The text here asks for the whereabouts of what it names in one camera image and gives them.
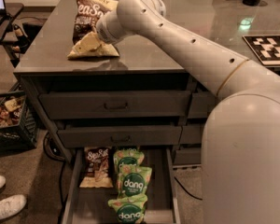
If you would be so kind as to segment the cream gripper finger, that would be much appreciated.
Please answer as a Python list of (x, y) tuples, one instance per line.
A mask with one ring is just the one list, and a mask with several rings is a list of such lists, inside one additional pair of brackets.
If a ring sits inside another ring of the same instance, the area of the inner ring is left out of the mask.
[(82, 54), (88, 51), (97, 50), (100, 45), (101, 42), (98, 35), (94, 32), (90, 32), (74, 45), (74, 51), (78, 54)]

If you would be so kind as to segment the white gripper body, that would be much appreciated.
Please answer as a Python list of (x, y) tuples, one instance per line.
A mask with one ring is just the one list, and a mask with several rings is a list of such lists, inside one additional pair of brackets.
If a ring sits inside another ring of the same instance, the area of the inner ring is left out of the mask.
[(133, 35), (125, 30), (119, 22), (116, 10), (104, 14), (96, 23), (96, 32), (106, 44), (116, 44), (124, 38)]

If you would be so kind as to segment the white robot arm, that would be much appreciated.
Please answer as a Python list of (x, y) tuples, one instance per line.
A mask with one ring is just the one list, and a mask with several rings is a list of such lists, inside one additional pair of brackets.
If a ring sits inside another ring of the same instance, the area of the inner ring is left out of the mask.
[(141, 35), (219, 98), (203, 129), (204, 224), (280, 224), (280, 76), (164, 13), (162, 0), (118, 0), (93, 43)]

